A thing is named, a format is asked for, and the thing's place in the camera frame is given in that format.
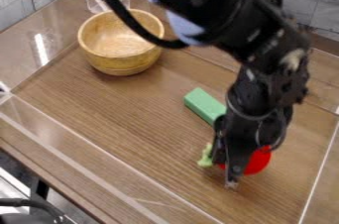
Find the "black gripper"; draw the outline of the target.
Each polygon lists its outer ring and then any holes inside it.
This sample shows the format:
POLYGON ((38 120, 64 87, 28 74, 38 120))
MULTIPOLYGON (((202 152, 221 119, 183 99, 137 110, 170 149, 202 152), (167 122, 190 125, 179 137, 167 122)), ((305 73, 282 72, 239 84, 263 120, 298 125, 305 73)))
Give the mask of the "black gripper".
POLYGON ((275 151, 285 139, 294 109, 275 107, 263 114, 246 112, 241 99, 227 94, 227 113, 215 122, 210 158, 214 165, 227 165, 226 188, 237 189, 257 150, 275 151))

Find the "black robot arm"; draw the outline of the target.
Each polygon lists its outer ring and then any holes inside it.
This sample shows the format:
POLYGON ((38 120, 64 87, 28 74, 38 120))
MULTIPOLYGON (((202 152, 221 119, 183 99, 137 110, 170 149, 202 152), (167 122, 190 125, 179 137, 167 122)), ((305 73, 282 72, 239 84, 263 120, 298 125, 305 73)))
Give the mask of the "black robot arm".
POLYGON ((283 0, 150 0, 169 13, 178 36, 169 41, 146 30, 119 0, 103 1, 150 43, 174 50, 214 46, 241 63, 209 151, 211 163, 226 167, 226 186, 235 187, 255 152, 281 147, 294 106, 307 96, 307 32, 283 10, 283 0))

